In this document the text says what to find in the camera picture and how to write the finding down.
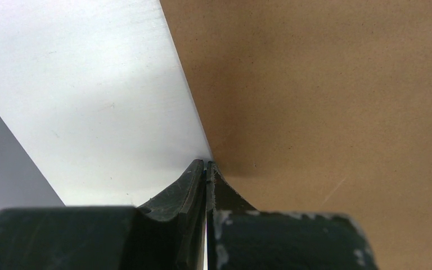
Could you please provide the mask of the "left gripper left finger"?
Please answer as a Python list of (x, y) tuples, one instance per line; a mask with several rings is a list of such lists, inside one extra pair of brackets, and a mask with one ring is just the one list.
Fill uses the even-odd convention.
[(202, 269), (204, 162), (141, 206), (0, 210), (0, 269)]

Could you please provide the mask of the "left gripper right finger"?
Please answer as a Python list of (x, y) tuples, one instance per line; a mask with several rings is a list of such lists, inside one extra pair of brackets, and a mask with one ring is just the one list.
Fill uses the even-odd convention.
[(343, 213), (261, 211), (206, 170), (209, 269), (377, 269), (362, 227)]

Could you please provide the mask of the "white brown backing board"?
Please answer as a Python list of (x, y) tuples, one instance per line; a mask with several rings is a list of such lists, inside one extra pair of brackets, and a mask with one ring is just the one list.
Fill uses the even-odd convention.
[(432, 269), (432, 1), (161, 6), (242, 196), (348, 213), (381, 269)]

